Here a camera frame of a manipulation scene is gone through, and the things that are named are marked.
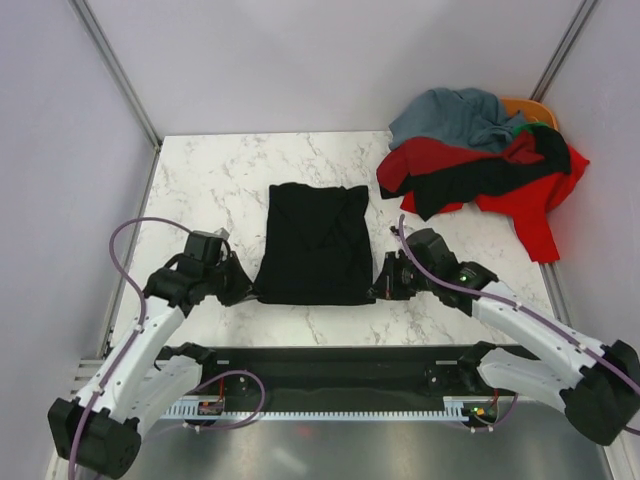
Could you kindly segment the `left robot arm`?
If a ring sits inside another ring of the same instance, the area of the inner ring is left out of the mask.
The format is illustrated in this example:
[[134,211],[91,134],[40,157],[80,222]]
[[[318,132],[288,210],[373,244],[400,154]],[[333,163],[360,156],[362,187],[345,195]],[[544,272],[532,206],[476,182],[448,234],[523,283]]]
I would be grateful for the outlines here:
[[100,368],[73,399],[58,398],[50,407],[47,418],[68,478],[80,468],[121,478],[175,402],[218,385],[213,349],[165,344],[205,298],[232,306],[248,297],[252,284],[228,237],[224,229],[189,233],[183,251],[137,291],[140,312]]

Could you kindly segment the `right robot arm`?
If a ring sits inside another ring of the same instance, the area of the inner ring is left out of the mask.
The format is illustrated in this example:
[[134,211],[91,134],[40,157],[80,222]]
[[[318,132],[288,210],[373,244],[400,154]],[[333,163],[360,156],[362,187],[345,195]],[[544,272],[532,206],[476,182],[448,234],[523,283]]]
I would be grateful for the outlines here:
[[515,340],[530,358],[480,341],[458,361],[467,392],[508,390],[563,413],[588,440],[609,446],[639,412],[639,356],[627,343],[611,345],[546,317],[476,262],[460,262],[431,228],[391,230],[400,250],[385,255],[371,294],[409,300],[420,292]]

